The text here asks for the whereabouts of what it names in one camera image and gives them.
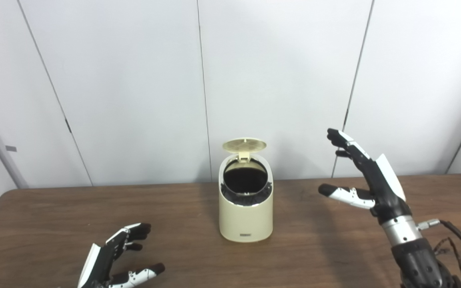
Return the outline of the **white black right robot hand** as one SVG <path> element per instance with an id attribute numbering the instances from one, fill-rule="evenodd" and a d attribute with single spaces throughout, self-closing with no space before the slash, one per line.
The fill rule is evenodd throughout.
<path id="1" fill-rule="evenodd" d="M 379 224 L 401 216 L 412 216 L 404 190 L 384 154 L 372 159 L 354 139 L 340 130 L 328 129 L 327 138 L 339 148 L 335 155 L 353 161 L 369 190 L 322 184 L 318 188 L 321 195 L 368 209 Z"/>

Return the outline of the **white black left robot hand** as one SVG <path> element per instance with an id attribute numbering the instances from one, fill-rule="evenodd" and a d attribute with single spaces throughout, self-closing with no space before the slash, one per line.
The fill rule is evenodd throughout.
<path id="1" fill-rule="evenodd" d="M 128 251 L 142 250 L 136 240 L 145 240 L 151 225 L 137 223 L 125 226 L 107 239 L 103 246 L 92 244 L 80 274 L 79 288 L 135 288 L 165 271 L 163 263 L 111 275 L 113 264 Z"/>

